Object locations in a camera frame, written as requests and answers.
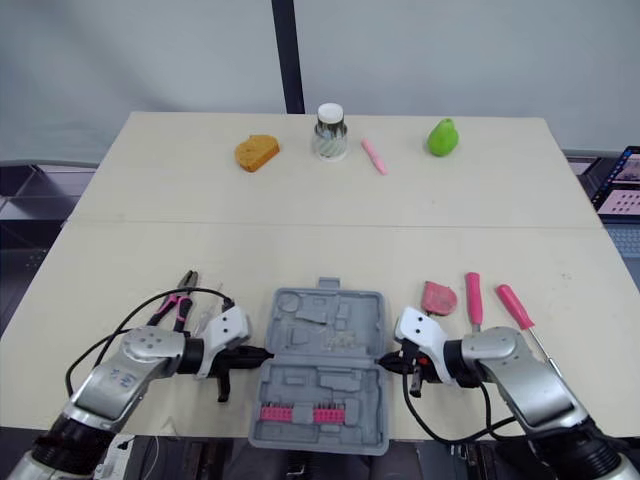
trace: laptop screen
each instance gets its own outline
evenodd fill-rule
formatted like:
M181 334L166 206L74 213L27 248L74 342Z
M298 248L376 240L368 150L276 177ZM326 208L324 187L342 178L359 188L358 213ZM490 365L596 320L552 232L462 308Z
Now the laptop screen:
M627 147L591 199L604 221L640 223L640 147Z

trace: laptop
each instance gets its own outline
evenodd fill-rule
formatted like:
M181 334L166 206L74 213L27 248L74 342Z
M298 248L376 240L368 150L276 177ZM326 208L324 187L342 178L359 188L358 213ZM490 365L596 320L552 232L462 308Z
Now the laptop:
M640 289L640 147L627 147L591 197Z

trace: black pole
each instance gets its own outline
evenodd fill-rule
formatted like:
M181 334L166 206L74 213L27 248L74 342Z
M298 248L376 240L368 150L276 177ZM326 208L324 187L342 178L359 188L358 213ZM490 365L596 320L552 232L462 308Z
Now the black pole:
M293 0L271 0L271 7L287 113L304 113L296 12Z

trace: wooden table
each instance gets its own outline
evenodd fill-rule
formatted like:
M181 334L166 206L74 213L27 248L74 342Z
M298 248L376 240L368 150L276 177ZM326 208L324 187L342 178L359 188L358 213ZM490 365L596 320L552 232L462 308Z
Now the wooden table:
M250 343L259 346L278 287L339 276L344 288L380 291L389 350L398 348L395 319L419 304L427 279L450 285L460 300L443 328L451 338L468 333L463 276L478 271L485 327L515 326L493 293L511 284L599 425L612 435L640 433L640 295L544 122L456 119L462 143L436 159L420 150L435 118L347 121L352 152L327 164L308 149L312 117L134 114L0 341L0 424L47 428L66 399L68 364L189 268L247 310ZM250 133L282 143L255 174L232 154ZM365 133L388 176L359 150ZM215 306L194 298L191 328ZM78 369L76 386L88 368ZM246 436L256 380L256 371L234 372L228 404L216 402L213 379L155 382L126 431ZM399 380L389 375L392 437L425 438ZM506 416L490 390L494 418ZM430 385L414 404L441 435L483 427L478 391Z

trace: tool case compartment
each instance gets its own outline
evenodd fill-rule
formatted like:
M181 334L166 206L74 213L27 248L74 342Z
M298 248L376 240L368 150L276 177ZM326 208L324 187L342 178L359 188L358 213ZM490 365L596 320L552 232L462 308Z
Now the tool case compartment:
M384 298L316 289L274 294L249 441L261 448L382 455L389 444Z

